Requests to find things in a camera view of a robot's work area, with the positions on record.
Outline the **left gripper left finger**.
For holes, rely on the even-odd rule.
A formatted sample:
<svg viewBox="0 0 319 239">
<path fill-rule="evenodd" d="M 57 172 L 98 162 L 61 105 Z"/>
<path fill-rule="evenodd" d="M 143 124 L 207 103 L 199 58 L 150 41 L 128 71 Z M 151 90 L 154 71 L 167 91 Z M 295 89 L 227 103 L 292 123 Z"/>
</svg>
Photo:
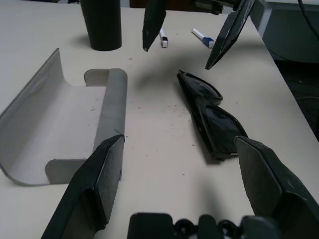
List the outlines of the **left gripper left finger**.
<svg viewBox="0 0 319 239">
<path fill-rule="evenodd" d="M 92 239 L 110 221 L 122 176 L 124 135 L 104 140 L 80 166 L 42 238 Z"/>
</svg>

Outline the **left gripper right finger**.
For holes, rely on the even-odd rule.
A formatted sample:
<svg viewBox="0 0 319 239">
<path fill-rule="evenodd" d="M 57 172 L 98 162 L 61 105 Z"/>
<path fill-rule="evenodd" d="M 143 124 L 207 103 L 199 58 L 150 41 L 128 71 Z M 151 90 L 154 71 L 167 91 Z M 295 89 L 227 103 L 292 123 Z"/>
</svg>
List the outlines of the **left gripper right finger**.
<svg viewBox="0 0 319 239">
<path fill-rule="evenodd" d="M 235 144 L 254 214 L 274 219 L 285 239 L 317 239 L 319 205 L 302 181 L 266 145 L 244 136 Z"/>
</svg>

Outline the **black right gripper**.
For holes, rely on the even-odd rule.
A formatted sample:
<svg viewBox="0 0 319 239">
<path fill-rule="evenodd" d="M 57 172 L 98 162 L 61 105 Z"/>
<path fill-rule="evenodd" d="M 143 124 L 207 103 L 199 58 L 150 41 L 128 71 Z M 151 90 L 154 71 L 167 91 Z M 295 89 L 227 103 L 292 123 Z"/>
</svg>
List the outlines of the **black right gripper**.
<svg viewBox="0 0 319 239">
<path fill-rule="evenodd" d="M 192 0 L 191 4 L 211 14 L 221 14 L 224 7 L 230 7 L 230 13 L 221 28 L 211 50 L 205 69 L 211 69 L 235 44 L 251 11 L 254 0 Z M 145 9 L 142 30 L 143 50 L 148 52 L 158 36 L 166 16 L 165 0 L 150 0 Z"/>
</svg>

